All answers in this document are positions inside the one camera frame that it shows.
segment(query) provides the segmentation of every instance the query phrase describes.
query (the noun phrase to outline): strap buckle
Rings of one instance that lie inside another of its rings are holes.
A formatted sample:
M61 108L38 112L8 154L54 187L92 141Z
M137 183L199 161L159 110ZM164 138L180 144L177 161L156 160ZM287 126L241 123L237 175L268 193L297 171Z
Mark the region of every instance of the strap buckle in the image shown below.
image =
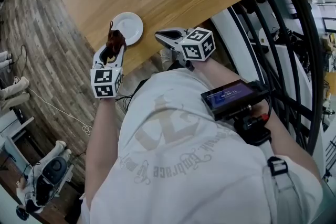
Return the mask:
M267 165L271 169L272 176L288 173L288 165L286 161L278 157L272 156L269 158Z

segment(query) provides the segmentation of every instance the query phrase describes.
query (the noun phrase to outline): brown cloth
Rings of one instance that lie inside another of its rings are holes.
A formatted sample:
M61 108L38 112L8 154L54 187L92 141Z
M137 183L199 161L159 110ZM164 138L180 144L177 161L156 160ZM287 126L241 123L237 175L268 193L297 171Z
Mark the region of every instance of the brown cloth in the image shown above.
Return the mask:
M113 22L110 23L109 34L106 42L106 50L102 53L102 60L104 65L107 63L107 58L113 59L117 57L121 46L125 46L126 50L126 41L122 33L119 30L111 30Z

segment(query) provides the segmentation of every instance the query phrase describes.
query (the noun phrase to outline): person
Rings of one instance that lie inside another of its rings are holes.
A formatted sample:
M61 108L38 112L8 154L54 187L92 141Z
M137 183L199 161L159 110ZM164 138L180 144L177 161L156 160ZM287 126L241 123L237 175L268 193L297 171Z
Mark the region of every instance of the person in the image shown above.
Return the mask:
M66 146L67 144L64 141L56 141L55 147L31 168L27 179L24 176L20 178L20 184L16 189L16 195L22 204L16 207L16 214L21 220L27 220L31 213L39 214L43 211L44 206L41 206L40 202L41 204L44 204L44 198L49 197L50 189L45 187L37 188L38 179L42 174L45 165L53 158L61 156L66 162L69 161L71 150L65 149Z
M11 72L11 64L13 63L12 54L9 53L7 50L0 52L0 70L4 70L6 67L7 72Z
M5 89L0 89L0 109L7 110L13 106L27 102L30 98L30 94L27 92L22 92L20 95L13 98L8 97L17 94L28 87L29 80L26 77L22 77L21 79L15 77L13 85L8 86Z
M134 94L119 137L115 99L100 100L87 148L82 223L271 223L264 153L228 122L215 122L201 100L201 93L241 77L211 58L193 65L193 72L153 75ZM268 109L264 100L252 114ZM318 168L274 111L266 128L308 222L322 199Z

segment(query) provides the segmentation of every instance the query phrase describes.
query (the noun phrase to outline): wooden floor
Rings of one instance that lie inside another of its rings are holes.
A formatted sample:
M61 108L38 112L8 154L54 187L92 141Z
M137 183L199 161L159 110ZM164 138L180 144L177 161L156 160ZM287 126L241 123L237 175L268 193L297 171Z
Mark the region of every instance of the wooden floor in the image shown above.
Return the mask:
M12 73L0 74L4 83L12 84L14 76L20 77L23 72L30 81L30 89L46 102L92 126L98 105L90 85L93 51L68 15L62 0L5 0L0 17L4 21L0 25L0 51L9 50L13 59L18 59ZM20 56L22 44L27 48L25 69L25 53ZM159 71L162 71L162 64L157 54L124 78L119 93L131 94L141 80ZM45 104L31 90L28 92L30 100L19 108L26 117L35 118L27 129L39 150L47 154L56 140L63 140L74 155L84 152L89 136L82 130L82 124ZM120 128L124 118L121 103L117 113ZM37 162L39 156L34 149L25 145L26 142L21 144L20 150L25 157L31 163ZM77 158L73 171L72 183L83 185L85 154ZM1 178L9 181L15 190L13 179L5 172ZM61 198L52 205L51 211L58 214L58 219L65 214L65 210L57 209L58 203L68 200L67 195L66 191L61 192ZM45 211L43 217L53 223L48 212Z

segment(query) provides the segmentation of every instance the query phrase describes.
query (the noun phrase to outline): white saucer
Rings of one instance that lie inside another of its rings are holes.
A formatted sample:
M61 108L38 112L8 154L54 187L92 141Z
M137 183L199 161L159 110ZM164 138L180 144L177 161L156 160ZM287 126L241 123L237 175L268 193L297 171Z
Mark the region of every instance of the white saucer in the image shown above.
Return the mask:
M125 37L126 45L136 43L143 33L141 18L132 12L123 12L113 19L111 30L119 30Z

